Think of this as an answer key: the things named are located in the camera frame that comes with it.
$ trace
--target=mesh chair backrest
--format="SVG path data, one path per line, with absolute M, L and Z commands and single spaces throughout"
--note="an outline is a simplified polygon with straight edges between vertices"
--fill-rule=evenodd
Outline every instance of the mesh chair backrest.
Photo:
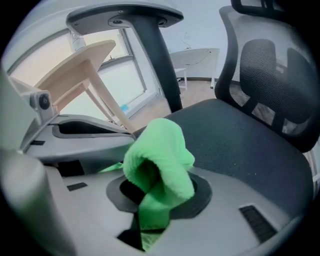
M 216 97 L 300 151 L 310 150 L 320 134 L 320 83 L 304 41 L 279 20 L 241 14 L 232 6 L 221 8 L 220 15 L 228 49 Z

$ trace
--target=black mesh fabric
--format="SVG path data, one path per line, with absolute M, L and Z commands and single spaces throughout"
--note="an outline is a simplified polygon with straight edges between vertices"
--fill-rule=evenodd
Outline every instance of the black mesh fabric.
M 303 154 L 233 106 L 208 99 L 166 118 L 181 127 L 195 167 L 244 182 L 291 217 L 312 201 L 312 172 Z
M 277 132 L 301 152 L 320 134 L 320 83 L 312 55 L 273 1 L 232 0 L 220 9 L 228 36 L 215 94 Z

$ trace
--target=green microfiber towel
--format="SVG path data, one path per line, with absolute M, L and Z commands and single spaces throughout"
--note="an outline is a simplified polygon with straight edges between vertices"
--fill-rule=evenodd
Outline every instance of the green microfiber towel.
M 181 128 L 164 118 L 152 120 L 129 148 L 124 174 L 146 193 L 138 209 L 142 231 L 166 228 L 170 210 L 194 195 L 187 172 L 194 162 Z

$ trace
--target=black chair seat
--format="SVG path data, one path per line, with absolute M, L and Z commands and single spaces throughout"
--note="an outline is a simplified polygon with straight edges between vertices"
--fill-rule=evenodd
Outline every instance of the black chair seat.
M 195 167 L 246 183 L 291 217 L 312 201 L 312 172 L 303 154 L 233 106 L 208 99 L 166 118 L 182 128 Z

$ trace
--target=screw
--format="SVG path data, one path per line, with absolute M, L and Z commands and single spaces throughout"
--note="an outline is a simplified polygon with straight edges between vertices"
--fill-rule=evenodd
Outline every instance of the screw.
M 113 24 L 121 24 L 121 23 L 122 23 L 121 20 L 114 20 L 114 21 L 113 21 Z

